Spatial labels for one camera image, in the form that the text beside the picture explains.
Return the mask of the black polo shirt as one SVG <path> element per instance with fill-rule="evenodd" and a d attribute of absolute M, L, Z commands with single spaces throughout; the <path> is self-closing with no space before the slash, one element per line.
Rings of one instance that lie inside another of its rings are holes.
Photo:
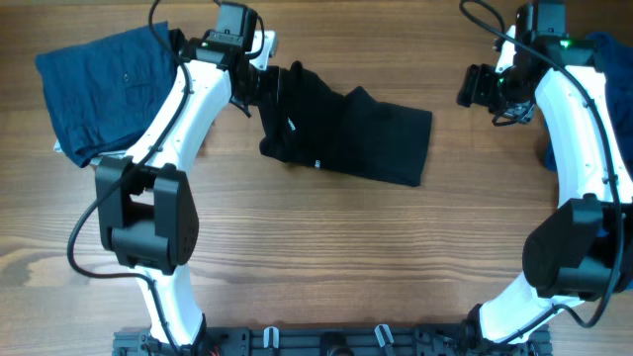
<path fill-rule="evenodd" d="M 296 61 L 261 73 L 256 105 L 260 153 L 284 163 L 417 187 L 432 113 L 375 100 L 358 86 L 343 95 Z"/>

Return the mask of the blue polo shirt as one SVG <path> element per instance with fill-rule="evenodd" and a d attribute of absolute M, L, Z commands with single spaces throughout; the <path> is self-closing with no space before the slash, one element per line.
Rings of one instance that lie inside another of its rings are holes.
<path fill-rule="evenodd" d="M 624 204 L 632 202 L 632 48 L 605 32 L 588 35 L 598 49 L 600 66 L 570 64 L 594 100 L 604 124 L 617 188 Z M 550 137 L 550 154 L 559 182 L 559 206 L 585 194 L 610 203 L 604 149 L 587 101 L 563 74 L 551 69 L 537 86 L 536 103 Z"/>

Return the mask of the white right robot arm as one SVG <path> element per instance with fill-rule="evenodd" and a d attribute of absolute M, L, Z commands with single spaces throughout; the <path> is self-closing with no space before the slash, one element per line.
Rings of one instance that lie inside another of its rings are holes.
<path fill-rule="evenodd" d="M 500 126 L 545 119 L 557 165 L 557 210 L 523 246 L 522 270 L 464 324 L 467 348 L 523 344 L 555 315 L 596 305 L 596 325 L 632 278 L 632 179 L 606 103 L 607 78 L 595 45 L 558 29 L 499 29 L 496 65 L 467 71 L 458 101 L 490 109 Z"/>

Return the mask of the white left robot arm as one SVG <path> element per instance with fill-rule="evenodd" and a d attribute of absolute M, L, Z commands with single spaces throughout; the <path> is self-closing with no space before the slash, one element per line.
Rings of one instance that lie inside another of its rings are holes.
<path fill-rule="evenodd" d="M 199 218 L 189 174 L 223 108 L 258 94 L 278 37 L 273 31 L 212 33 L 181 50 L 173 86 L 141 138 L 96 170 L 104 248 L 135 278 L 150 316 L 138 348 L 145 355 L 196 355 L 210 345 L 188 261 Z"/>

